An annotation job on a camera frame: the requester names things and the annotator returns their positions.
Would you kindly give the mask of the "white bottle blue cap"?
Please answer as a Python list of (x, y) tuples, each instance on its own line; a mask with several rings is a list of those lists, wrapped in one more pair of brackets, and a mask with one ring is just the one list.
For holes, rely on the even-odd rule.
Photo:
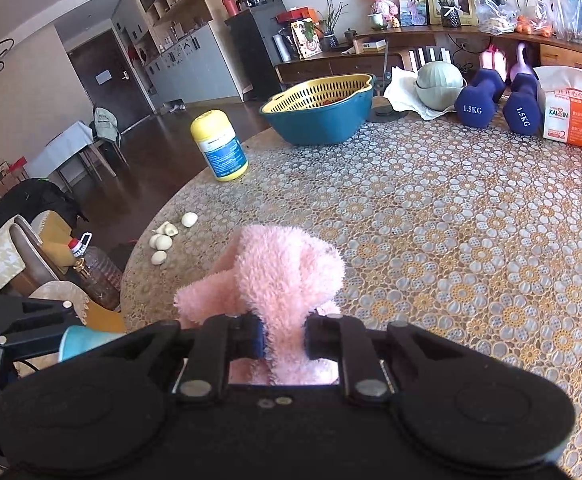
[(70, 326), (60, 341), (58, 361), (73, 359), (123, 336), (124, 333), (101, 332), (87, 326)]

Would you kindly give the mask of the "pink fluffy towel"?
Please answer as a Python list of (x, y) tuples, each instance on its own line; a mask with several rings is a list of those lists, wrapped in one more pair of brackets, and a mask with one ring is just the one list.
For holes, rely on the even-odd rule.
[(266, 348), (261, 358), (230, 365), (234, 384), (258, 386), (332, 385), (338, 366), (305, 353), (309, 315), (339, 314), (335, 296), (343, 286), (345, 262), (331, 244), (290, 226), (244, 226), (202, 280), (175, 292), (174, 307), (184, 328), (220, 314), (256, 314)]

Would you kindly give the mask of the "oil bottle red cap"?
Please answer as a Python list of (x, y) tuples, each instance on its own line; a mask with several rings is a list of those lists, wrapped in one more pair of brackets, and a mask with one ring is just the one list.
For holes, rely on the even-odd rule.
[(116, 311), (120, 307), (120, 285), (123, 272), (99, 247), (91, 244), (92, 234), (85, 232), (81, 238), (68, 243), (75, 257), (73, 269), (80, 276), (82, 288), (102, 308)]

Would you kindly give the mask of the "garlic clove lower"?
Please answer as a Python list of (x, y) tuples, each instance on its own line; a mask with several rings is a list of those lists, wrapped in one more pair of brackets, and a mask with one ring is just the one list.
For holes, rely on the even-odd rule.
[(167, 259), (167, 252), (164, 250), (157, 250), (151, 257), (151, 263), (154, 266), (161, 266)]

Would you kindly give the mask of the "garlic clove middle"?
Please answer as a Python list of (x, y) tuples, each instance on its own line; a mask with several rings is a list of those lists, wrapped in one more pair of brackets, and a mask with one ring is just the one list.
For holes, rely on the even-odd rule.
[(172, 238), (166, 234), (154, 234), (149, 240), (149, 246), (156, 252), (168, 252), (172, 248)]

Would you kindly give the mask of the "yellow white supplement bottle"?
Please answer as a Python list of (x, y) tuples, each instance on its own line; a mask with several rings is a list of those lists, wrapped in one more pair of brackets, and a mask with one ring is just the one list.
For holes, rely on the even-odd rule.
[(209, 110), (198, 116), (192, 122), (190, 131), (217, 181), (236, 180), (248, 169), (241, 142), (229, 117), (222, 110)]

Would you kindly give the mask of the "blue basin yellow colander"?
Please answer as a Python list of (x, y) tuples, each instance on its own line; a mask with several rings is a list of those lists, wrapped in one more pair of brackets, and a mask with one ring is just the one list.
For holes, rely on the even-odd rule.
[(272, 96), (259, 113), (289, 144), (343, 143), (369, 117), (375, 82), (370, 74), (311, 79)]

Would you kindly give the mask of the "left blue dumbbell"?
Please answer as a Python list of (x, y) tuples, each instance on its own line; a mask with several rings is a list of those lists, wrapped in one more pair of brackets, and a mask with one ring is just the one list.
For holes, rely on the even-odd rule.
[(460, 122), (473, 128), (487, 127), (496, 114), (505, 88), (496, 70), (481, 68), (456, 99), (455, 110)]

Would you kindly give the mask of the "pale green ceramic bowl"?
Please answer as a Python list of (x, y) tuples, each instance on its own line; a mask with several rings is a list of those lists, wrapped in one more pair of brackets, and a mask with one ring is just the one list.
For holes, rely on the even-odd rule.
[(465, 86), (466, 80), (454, 64), (433, 61), (418, 70), (414, 90), (426, 107), (442, 112), (455, 106)]

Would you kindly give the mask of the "right blue dumbbell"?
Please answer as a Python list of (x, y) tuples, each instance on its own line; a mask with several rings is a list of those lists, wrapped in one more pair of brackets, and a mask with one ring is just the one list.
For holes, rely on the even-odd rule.
[(538, 133), (542, 115), (538, 104), (537, 79), (533, 74), (519, 73), (515, 76), (502, 114), (511, 131), (523, 136)]

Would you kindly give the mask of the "pink bottle on floor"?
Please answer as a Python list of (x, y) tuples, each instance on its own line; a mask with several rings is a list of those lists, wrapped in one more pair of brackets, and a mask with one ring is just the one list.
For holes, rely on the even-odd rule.
[(480, 54), (480, 66), (488, 70), (496, 70), (503, 81), (508, 78), (506, 55), (503, 50), (498, 49), (494, 44), (490, 44)]

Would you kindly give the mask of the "purple kettlebell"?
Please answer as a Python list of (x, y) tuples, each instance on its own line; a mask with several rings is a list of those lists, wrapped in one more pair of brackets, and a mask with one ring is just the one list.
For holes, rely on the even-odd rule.
[(519, 42), (516, 46), (516, 55), (515, 55), (515, 62), (510, 67), (509, 70), (509, 79), (510, 82), (515, 80), (515, 77), (519, 74), (527, 74), (534, 76), (534, 71), (532, 66), (526, 62), (525, 59), (525, 49), (527, 44), (525, 42)]

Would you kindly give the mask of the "orange white tissue box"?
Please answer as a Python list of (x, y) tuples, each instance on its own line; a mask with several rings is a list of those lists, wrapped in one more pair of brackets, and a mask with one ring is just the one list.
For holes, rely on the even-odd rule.
[(549, 65), (535, 68), (544, 112), (542, 137), (582, 148), (582, 70)]

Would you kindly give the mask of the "pink plush bear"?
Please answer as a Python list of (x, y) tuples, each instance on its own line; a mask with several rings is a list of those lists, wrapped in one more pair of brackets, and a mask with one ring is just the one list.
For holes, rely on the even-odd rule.
[(400, 29), (398, 6), (392, 0), (373, 0), (369, 14), (374, 30)]

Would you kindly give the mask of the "clear plastic bags on cabinet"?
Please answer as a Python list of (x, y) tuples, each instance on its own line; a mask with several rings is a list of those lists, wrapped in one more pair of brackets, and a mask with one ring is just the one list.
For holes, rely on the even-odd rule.
[(518, 34), (582, 45), (582, 0), (475, 0), (477, 27), (494, 36)]

